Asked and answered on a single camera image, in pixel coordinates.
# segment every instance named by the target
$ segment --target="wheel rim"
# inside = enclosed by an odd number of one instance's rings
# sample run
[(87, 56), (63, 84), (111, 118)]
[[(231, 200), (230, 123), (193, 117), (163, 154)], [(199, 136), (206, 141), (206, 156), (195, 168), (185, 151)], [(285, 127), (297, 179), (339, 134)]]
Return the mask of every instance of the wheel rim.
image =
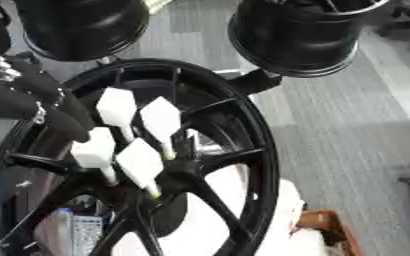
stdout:
[[(120, 186), (110, 188), (104, 184), (97, 171), (75, 171), (76, 168), (70, 165), (70, 161), (65, 161), (66, 158), (64, 161), (48, 160), (63, 155), (61, 152), (66, 150), (67, 141), (45, 128), (22, 122), (13, 129), (0, 148), (0, 177), (1, 170), (10, 165), (37, 166), (58, 175), (67, 170), (73, 173), (66, 175), (64, 181), (39, 207), (21, 220), (20, 225), (10, 225), (15, 226), (12, 230), (10, 226), (4, 227), (4, 219), (10, 216), (4, 212), (4, 205), (0, 204), (3, 209), (0, 210), (1, 215), (5, 215), (0, 217), (0, 224), (3, 226), (0, 228), (3, 229), (0, 231), (0, 255), (17, 255), (17, 250), (28, 254), (36, 249), (44, 251), (40, 244), (35, 243), (33, 230), (47, 215), (81, 194), (95, 196), (104, 204), (113, 207), (113, 211), (117, 213), (115, 222), (105, 231), (108, 235), (98, 242), (92, 255), (109, 253), (118, 238), (135, 230), (150, 255), (164, 255), (153, 227), (149, 225), (148, 216), (161, 211), (160, 209), (167, 207), (176, 196), (185, 192), (201, 198), (229, 227), (230, 236), (215, 255), (245, 255), (255, 252), (273, 216), (278, 196), (279, 172), (275, 145), (269, 129), (256, 107), (247, 98), (234, 91), (226, 80), (211, 71), (168, 60), (122, 61), (86, 72), (66, 84), (91, 109), (101, 89), (117, 83), (133, 88), (137, 102), (144, 105), (151, 97), (156, 96), (151, 96), (155, 90), (146, 93), (148, 81), (154, 80), (158, 81), (157, 83), (164, 80), (164, 87), (174, 92), (171, 100), (183, 110), (182, 131), (194, 128), (230, 152), (215, 156), (191, 155), (188, 153), (190, 147), (184, 133), (178, 133), (174, 140), (179, 152), (183, 152), (182, 156), (178, 160), (165, 163), (165, 170), (157, 178), (163, 196), (154, 201), (144, 196), (142, 191), (131, 189), (130, 182), (122, 181)], [(144, 87), (138, 88), (136, 84), (144, 84)], [(135, 125), (143, 130), (138, 121)], [(44, 159), (29, 156), (37, 152)], [(246, 201), (239, 219), (229, 212), (228, 207), (204, 179), (208, 174), (236, 163), (249, 167)]]

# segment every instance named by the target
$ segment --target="wheel hub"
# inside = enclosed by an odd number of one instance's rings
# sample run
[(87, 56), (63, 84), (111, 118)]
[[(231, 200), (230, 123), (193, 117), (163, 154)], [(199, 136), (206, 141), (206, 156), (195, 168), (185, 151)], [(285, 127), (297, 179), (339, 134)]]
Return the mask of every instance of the wheel hub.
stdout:
[[(100, 67), (69, 81), (77, 97), (95, 109), (103, 88), (131, 89), (139, 107), (158, 96), (166, 96), (182, 110), (182, 128), (173, 136), (178, 152), (175, 160), (165, 161), (165, 169), (156, 178), (162, 196), (151, 198), (139, 190), (119, 170), (120, 184), (107, 186), (100, 170), (84, 170), (73, 164), (69, 141), (44, 127), (20, 123), (0, 148), (0, 180), (12, 172), (9, 168), (38, 168), (61, 177), (34, 209), (17, 221), (5, 222), (11, 211), (8, 200), (0, 203), (0, 255), (30, 255), (48, 251), (33, 236), (40, 222), (53, 211), (80, 195), (97, 198), (114, 213), (104, 234), (90, 255), (109, 255), (113, 246), (128, 232), (134, 232), (149, 255), (164, 255), (158, 237), (168, 235), (182, 223), (186, 213), (186, 193), (200, 198), (223, 220), (229, 237), (215, 255), (253, 255), (271, 221), (278, 196), (278, 161), (268, 127), (253, 104), (234, 91), (227, 81), (203, 68), (177, 61), (132, 60)], [(91, 112), (97, 125), (98, 114)], [(138, 116), (133, 122), (138, 137), (157, 150)], [(219, 145), (223, 152), (195, 152), (188, 131), (197, 131)], [(117, 140), (116, 152), (126, 143), (112, 128)], [(238, 218), (207, 183), (205, 177), (220, 169), (243, 164), (248, 169), (247, 195)]]

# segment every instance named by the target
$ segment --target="gray carpet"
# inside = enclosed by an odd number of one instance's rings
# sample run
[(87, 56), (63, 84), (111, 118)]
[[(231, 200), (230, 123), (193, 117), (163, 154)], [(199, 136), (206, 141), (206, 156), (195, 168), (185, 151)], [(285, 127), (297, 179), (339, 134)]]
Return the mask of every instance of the gray carpet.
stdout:
[[(119, 56), (250, 69), (227, 39), (236, 3), (175, 0)], [(255, 102), (275, 136), (282, 176), (297, 184), (311, 208), (336, 209), (365, 255), (410, 256), (410, 192), (396, 181), (410, 174), (410, 40), (374, 33), (388, 15), (387, 8), (375, 15), (347, 69), (324, 78), (286, 78)], [(12, 52), (25, 50), (20, 25), (11, 32)], [(400, 35), (410, 38), (410, 32)], [(92, 66), (44, 60), (60, 80)]]

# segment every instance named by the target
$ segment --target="white hexagonal block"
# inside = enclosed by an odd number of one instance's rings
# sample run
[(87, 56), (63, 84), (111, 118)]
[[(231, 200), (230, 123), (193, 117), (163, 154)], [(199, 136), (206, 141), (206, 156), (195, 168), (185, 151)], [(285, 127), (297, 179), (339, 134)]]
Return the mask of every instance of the white hexagonal block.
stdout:
[(116, 143), (110, 129), (96, 127), (89, 133), (89, 141), (73, 143), (71, 154), (81, 167), (100, 168), (108, 182), (111, 185), (116, 184), (116, 173), (111, 166)]
[(121, 128), (121, 132), (128, 142), (134, 139), (130, 123), (137, 112), (137, 104), (132, 91), (106, 88), (96, 109), (105, 124)]
[(141, 118), (146, 129), (162, 143), (165, 157), (174, 159), (171, 136), (182, 125), (180, 110), (165, 98), (158, 97), (141, 110)]
[(123, 172), (141, 189), (147, 189), (154, 196), (160, 196), (155, 178), (163, 171), (160, 154), (141, 138), (135, 139), (116, 156)]

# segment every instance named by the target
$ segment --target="brown box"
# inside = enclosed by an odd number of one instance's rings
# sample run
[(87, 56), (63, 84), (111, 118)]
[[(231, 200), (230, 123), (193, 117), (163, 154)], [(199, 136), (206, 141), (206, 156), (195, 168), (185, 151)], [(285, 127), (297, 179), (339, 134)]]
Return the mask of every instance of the brown box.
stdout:
[(332, 210), (305, 211), (301, 215), (297, 227), (319, 230), (328, 246), (342, 242), (346, 256), (362, 255), (352, 232)]

